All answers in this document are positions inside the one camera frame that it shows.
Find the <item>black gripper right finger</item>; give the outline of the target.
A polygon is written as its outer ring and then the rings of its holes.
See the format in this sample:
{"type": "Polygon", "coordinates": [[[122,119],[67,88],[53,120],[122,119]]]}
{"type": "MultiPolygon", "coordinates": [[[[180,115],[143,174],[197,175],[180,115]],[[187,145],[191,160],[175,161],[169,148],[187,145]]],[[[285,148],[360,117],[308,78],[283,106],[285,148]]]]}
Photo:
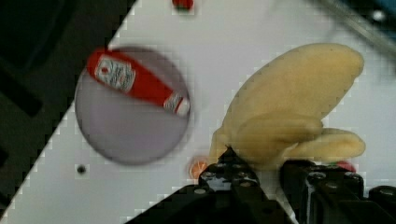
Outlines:
{"type": "Polygon", "coordinates": [[[286,161],[280,184],[299,224],[395,224],[395,188],[365,197],[363,178],[345,168],[286,161]]]}

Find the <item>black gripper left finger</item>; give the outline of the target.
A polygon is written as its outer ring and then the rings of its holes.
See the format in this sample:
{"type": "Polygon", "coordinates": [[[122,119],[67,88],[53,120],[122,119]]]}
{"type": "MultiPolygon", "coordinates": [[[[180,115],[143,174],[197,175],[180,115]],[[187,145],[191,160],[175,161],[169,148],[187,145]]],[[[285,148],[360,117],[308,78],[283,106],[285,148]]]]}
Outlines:
{"type": "Polygon", "coordinates": [[[293,224],[231,147],[185,186],[125,224],[293,224]]]}

